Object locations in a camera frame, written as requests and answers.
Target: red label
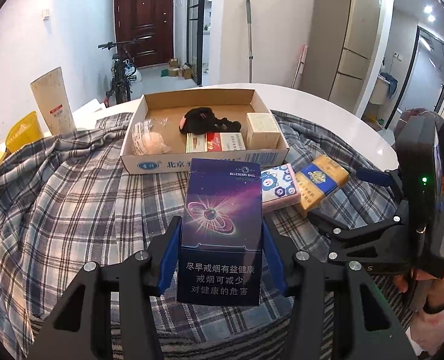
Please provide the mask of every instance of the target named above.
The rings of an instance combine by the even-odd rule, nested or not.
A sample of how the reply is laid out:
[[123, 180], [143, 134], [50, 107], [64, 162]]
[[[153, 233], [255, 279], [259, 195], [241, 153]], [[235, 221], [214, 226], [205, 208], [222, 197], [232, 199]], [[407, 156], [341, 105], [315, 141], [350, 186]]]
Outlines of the red label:
[[208, 132], [205, 136], [207, 138], [207, 151], [208, 152], [221, 152], [222, 151], [222, 142], [221, 142], [220, 133]]
[[50, 114], [53, 114], [53, 113], [57, 112], [58, 110], [60, 110], [61, 108], [62, 108], [62, 104], [57, 106], [56, 108], [54, 108], [52, 111], [49, 111], [49, 112], [50, 112]]

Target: dark red wooden door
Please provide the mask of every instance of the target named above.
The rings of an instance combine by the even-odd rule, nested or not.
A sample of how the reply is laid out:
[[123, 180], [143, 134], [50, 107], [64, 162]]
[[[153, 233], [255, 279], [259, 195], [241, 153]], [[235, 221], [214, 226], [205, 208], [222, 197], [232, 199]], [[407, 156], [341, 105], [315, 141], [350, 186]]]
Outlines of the dark red wooden door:
[[173, 58], [173, 0], [115, 0], [116, 39], [140, 40], [127, 47], [135, 66]]

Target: gray pole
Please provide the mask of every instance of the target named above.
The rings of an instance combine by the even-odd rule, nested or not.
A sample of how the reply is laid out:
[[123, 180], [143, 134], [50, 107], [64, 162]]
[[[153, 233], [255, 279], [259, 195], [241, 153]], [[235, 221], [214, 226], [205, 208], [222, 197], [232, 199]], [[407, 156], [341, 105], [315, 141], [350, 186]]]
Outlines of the gray pole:
[[247, 25], [249, 27], [249, 83], [252, 82], [252, 13], [250, 10], [250, 0], [247, 0]]

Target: plaid tablecloth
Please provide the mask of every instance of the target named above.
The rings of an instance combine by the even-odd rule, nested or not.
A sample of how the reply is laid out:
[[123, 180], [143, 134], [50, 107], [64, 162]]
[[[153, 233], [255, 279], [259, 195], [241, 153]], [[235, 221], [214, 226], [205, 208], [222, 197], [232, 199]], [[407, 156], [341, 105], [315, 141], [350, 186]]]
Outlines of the plaid tablecloth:
[[[355, 177], [355, 169], [373, 167], [370, 162], [330, 131], [274, 114], [291, 146], [287, 161], [295, 171], [326, 154], [352, 175], [320, 210], [350, 227], [393, 215], [387, 190]], [[28, 353], [41, 318], [85, 262], [121, 262], [164, 232], [173, 215], [182, 214], [186, 173], [133, 176], [125, 171], [119, 153], [129, 118], [120, 114], [102, 120], [96, 130], [46, 138], [0, 166], [0, 340], [17, 359]], [[326, 259], [329, 241], [295, 209], [277, 211], [275, 222], [299, 248]], [[262, 280], [259, 307], [208, 307], [177, 303], [174, 276], [165, 294], [152, 298], [165, 357], [278, 358], [293, 300], [276, 290], [265, 262]], [[390, 279], [375, 280], [407, 326], [411, 315], [401, 315]], [[327, 293], [322, 358], [330, 356], [332, 309]], [[115, 295], [112, 311], [114, 351], [121, 358]]]

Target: person's arm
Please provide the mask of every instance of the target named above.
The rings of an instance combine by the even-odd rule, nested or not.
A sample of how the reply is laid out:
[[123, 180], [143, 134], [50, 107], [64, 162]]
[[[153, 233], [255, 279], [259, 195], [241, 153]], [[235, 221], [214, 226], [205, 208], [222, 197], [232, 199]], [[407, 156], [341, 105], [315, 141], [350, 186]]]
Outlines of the person's arm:
[[[433, 279], [420, 271], [417, 280]], [[402, 276], [394, 278], [394, 284], [401, 292], [406, 292], [408, 285]], [[444, 342], [444, 278], [434, 280], [427, 303], [422, 311], [415, 314], [410, 325], [412, 339], [429, 354], [434, 355]]]

